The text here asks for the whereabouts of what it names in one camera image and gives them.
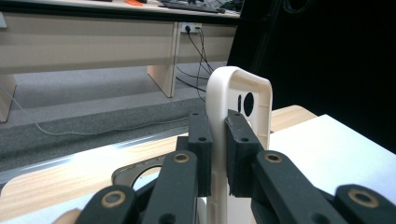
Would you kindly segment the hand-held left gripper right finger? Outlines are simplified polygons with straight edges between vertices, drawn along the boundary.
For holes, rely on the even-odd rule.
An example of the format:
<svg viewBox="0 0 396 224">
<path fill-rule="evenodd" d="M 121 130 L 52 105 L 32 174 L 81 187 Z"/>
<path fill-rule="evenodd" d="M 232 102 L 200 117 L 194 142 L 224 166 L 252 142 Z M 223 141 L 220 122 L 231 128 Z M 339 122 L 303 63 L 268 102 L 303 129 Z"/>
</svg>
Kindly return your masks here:
<svg viewBox="0 0 396 224">
<path fill-rule="evenodd" d="M 252 163 L 262 144 L 246 118 L 237 111 L 228 110 L 226 123 L 226 170 L 230 194 L 250 198 L 254 188 Z"/>
</svg>

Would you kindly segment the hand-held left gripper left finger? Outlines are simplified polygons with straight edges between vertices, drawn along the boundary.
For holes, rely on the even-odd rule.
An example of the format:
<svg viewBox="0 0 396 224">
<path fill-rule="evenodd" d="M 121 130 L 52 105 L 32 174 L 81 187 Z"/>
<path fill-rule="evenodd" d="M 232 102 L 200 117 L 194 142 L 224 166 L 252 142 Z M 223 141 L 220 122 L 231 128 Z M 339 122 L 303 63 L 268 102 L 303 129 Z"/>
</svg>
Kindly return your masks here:
<svg viewBox="0 0 396 224">
<path fill-rule="evenodd" d="M 197 157 L 198 196 L 211 195 L 213 139 L 204 112 L 189 114 L 189 133 L 177 138 L 177 150 L 188 150 Z"/>
</svg>

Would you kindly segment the beige phone case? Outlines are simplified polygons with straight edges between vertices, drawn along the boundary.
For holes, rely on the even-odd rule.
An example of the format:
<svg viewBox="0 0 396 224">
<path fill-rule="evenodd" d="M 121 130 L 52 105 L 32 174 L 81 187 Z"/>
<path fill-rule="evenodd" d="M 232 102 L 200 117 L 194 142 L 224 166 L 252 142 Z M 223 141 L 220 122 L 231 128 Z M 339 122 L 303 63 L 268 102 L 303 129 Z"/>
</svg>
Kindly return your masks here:
<svg viewBox="0 0 396 224">
<path fill-rule="evenodd" d="M 226 177 L 228 111 L 241 113 L 264 148 L 269 147 L 273 92 L 271 82 L 236 66 L 223 66 L 206 86 L 205 113 L 213 138 L 211 196 L 206 199 L 207 224 L 254 224 L 249 199 L 229 194 Z"/>
</svg>

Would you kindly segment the white table mat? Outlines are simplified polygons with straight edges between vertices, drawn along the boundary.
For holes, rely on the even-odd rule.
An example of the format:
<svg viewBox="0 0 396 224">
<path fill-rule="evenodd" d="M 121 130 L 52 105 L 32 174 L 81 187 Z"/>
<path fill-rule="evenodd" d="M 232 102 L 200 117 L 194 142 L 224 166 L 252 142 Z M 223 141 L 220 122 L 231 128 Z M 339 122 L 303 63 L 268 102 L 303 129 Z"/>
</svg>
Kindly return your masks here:
<svg viewBox="0 0 396 224">
<path fill-rule="evenodd" d="M 103 148 L 58 167 L 20 175 L 0 194 L 0 224 L 51 224 L 64 212 L 83 208 L 111 184 L 119 167 L 149 153 L 174 148 L 176 140 L 122 150 Z M 317 188 L 330 194 L 340 185 L 373 189 L 396 204 L 396 155 L 346 125 L 322 115 L 271 134 L 270 148 L 287 155 Z"/>
</svg>

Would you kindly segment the black curtain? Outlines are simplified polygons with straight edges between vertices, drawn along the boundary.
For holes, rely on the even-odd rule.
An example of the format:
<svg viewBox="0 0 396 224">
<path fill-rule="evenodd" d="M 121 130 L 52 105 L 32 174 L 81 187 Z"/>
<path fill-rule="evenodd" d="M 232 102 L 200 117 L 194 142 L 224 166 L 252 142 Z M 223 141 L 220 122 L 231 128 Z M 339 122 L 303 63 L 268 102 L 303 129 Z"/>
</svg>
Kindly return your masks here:
<svg viewBox="0 0 396 224">
<path fill-rule="evenodd" d="M 396 0 L 236 0 L 230 65 L 396 154 Z"/>
</svg>

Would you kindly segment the white power outlet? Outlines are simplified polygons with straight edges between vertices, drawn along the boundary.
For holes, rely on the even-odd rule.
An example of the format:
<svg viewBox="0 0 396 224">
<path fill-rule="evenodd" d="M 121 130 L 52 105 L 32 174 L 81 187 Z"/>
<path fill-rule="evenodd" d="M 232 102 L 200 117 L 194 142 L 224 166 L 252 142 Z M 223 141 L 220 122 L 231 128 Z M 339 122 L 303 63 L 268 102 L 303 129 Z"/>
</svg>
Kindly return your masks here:
<svg viewBox="0 0 396 224">
<path fill-rule="evenodd" d="M 198 34 L 202 30 L 202 24 L 199 22 L 182 22 L 181 30 L 182 34 Z"/>
</svg>

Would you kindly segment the black keyboard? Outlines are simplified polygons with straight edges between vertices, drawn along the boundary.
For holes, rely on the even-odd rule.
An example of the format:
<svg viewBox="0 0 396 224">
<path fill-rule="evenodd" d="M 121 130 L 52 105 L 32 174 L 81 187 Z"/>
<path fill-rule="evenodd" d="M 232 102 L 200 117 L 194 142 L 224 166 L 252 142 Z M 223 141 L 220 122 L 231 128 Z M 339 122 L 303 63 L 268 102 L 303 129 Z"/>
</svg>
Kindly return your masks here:
<svg viewBox="0 0 396 224">
<path fill-rule="evenodd" d="M 197 6 L 195 4 L 182 4 L 182 3 L 170 2 L 170 1 L 165 1 L 162 3 L 163 3 L 164 7 L 168 7 L 168 8 L 172 8 L 172 9 L 199 11 L 199 12 L 206 12 L 206 13 L 221 13 L 221 14 L 225 13 L 225 9 L 223 9 L 223 8 Z"/>
</svg>

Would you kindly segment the light wooden desk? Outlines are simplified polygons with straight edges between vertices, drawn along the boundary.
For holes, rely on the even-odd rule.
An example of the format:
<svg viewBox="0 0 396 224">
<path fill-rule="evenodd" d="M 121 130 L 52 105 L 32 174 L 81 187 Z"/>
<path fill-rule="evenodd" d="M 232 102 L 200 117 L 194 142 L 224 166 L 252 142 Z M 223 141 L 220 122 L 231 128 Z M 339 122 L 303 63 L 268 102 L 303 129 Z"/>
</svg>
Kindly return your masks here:
<svg viewBox="0 0 396 224">
<path fill-rule="evenodd" d="M 181 33 L 201 24 L 211 61 L 227 60 L 236 13 L 164 7 L 159 0 L 0 0 L 0 84 L 15 88 L 15 75 L 145 65 L 164 95 L 175 94 L 177 63 L 198 61 Z"/>
</svg>

